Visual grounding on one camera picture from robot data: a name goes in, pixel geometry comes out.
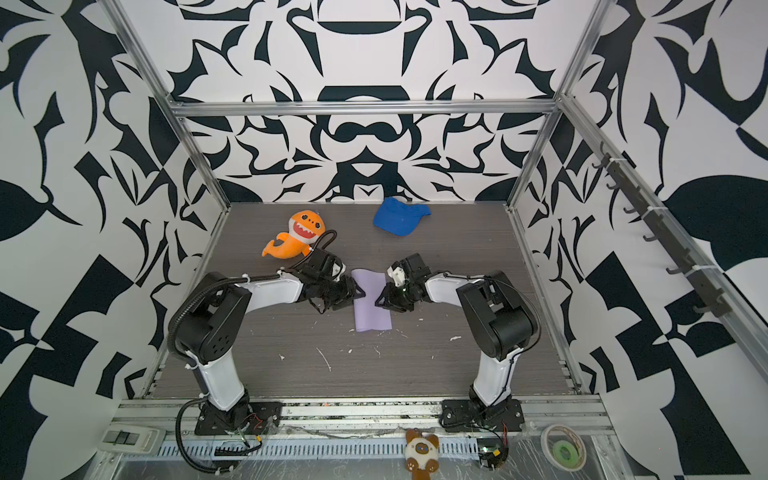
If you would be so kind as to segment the lilac square paper sheet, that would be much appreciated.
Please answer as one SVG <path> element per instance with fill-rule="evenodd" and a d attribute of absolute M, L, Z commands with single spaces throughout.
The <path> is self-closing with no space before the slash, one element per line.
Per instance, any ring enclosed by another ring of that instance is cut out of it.
<path fill-rule="evenodd" d="M 355 299 L 353 313 L 357 332 L 389 331 L 392 329 L 391 313 L 375 305 L 376 300 L 386 286 L 384 273 L 366 269 L 351 271 L 351 277 L 365 292 L 365 296 Z"/>

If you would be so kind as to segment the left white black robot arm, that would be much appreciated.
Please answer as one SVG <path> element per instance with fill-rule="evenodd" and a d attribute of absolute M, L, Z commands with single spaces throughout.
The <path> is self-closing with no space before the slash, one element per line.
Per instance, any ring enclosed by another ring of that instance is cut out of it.
<path fill-rule="evenodd" d="M 248 313 L 307 301 L 323 314 L 365 296 L 341 259 L 323 249 L 274 274 L 226 277 L 210 272 L 173 314 L 167 349 L 193 369 L 207 405 L 229 414 L 248 399 L 232 353 Z"/>

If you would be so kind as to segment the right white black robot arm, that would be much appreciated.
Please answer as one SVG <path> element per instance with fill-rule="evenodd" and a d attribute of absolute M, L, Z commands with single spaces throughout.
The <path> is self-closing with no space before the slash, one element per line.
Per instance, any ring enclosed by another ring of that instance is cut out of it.
<path fill-rule="evenodd" d="M 420 255 L 413 254 L 387 269 L 375 305 L 403 313 L 413 311 L 419 302 L 462 309 L 481 351 L 470 398 L 482 411 L 505 402 L 512 395 L 512 375 L 519 357 L 539 337 L 535 306 L 500 270 L 474 276 L 433 271 Z"/>

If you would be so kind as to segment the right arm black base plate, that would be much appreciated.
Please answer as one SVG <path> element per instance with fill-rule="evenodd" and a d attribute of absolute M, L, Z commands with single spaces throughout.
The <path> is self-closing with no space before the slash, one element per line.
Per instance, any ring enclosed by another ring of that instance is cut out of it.
<path fill-rule="evenodd" d="M 443 400 L 438 423 L 448 432 L 471 429 L 521 432 L 525 417 L 520 401 L 512 397 L 490 407 L 476 399 Z"/>

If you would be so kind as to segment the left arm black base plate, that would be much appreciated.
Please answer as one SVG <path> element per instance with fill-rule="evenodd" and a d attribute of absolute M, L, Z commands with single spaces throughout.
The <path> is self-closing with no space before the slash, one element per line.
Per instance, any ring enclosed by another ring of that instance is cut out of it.
<path fill-rule="evenodd" d="M 232 409 L 224 411 L 205 401 L 194 433 L 198 436 L 234 435 L 237 432 L 261 435 L 271 427 L 279 426 L 283 406 L 276 401 L 246 402 L 241 399 Z"/>

